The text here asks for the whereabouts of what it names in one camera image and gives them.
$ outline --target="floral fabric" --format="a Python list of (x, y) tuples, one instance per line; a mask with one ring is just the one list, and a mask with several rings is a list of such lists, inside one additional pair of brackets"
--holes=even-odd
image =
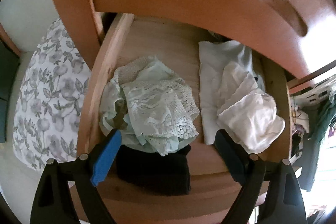
[(14, 154), (43, 171), (46, 161), (76, 158), (77, 134), (91, 75), (61, 19), (49, 27), (22, 80), (14, 117)]

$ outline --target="green cloth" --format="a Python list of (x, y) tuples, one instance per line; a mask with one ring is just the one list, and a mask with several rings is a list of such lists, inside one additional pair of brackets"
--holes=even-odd
[(314, 138), (318, 142), (322, 141), (328, 127), (330, 126), (330, 122), (336, 116), (336, 98), (334, 97), (333, 102), (330, 100), (326, 100), (323, 105), (321, 111), (319, 112), (318, 122), (313, 131), (311, 131), (308, 135), (308, 138)]

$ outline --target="handle cutout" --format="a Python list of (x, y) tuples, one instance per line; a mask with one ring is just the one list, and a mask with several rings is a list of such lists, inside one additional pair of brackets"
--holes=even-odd
[(308, 32), (307, 24), (288, 0), (260, 0), (278, 13), (301, 37)]

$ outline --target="white garment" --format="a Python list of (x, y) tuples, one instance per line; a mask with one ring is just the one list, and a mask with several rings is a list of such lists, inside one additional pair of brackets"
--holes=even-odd
[[(251, 49), (236, 41), (226, 43), (199, 43), (205, 142), (213, 144), (216, 132), (223, 128), (248, 153), (261, 153), (280, 135), (285, 121), (276, 115), (273, 97), (258, 88), (252, 74)], [(230, 62), (234, 58), (244, 67)]]
[(193, 120), (199, 110), (191, 87), (156, 57), (142, 57), (116, 69), (100, 106), (105, 133), (114, 127), (118, 101), (121, 105), (127, 101), (128, 114), (123, 118), (127, 128), (121, 133), (122, 144), (131, 148), (164, 156), (198, 135)]

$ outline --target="white wall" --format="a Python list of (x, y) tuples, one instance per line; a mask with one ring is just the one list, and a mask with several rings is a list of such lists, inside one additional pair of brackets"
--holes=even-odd
[(34, 51), (58, 17), (52, 0), (1, 0), (0, 22), (16, 46)]

